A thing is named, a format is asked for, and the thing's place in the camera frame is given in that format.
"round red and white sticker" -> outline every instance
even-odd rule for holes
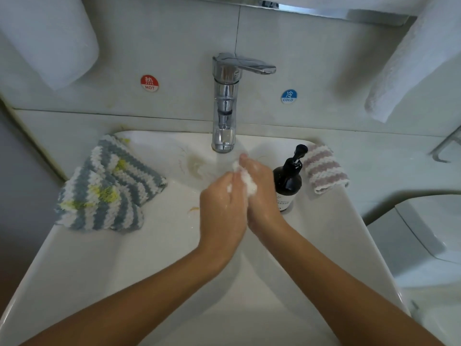
[[[146,91],[155,92],[158,90],[158,81],[152,75],[143,75],[141,78],[141,86]]]

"faucet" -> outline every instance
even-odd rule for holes
[[[268,75],[276,67],[263,61],[238,57],[233,53],[213,56],[214,117],[212,148],[228,153],[234,148],[238,82],[244,70]]]

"person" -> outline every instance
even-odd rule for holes
[[[140,343],[220,273],[235,253],[247,225],[315,305],[343,345],[442,345],[288,225],[277,207],[271,169],[245,154],[240,156],[240,164],[256,183],[256,194],[247,198],[240,174],[231,172],[205,189],[200,195],[200,242],[196,249],[160,272],[49,327],[23,345]],[[231,192],[227,191],[229,183]]]

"soap dispenser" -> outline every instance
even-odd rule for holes
[[[277,204],[281,212],[290,206],[296,193],[303,185],[299,175],[299,171],[303,167],[300,159],[307,152],[307,146],[303,144],[297,145],[295,155],[288,158],[283,166],[274,169],[275,192],[277,193]]]

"gray and white striped towel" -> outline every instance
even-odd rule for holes
[[[348,175],[326,145],[309,148],[304,164],[309,183],[316,194],[323,194],[334,185],[349,185]]]
[[[144,222],[140,207],[165,187],[165,178],[121,139],[105,135],[61,189],[56,224],[85,231],[139,229]]]

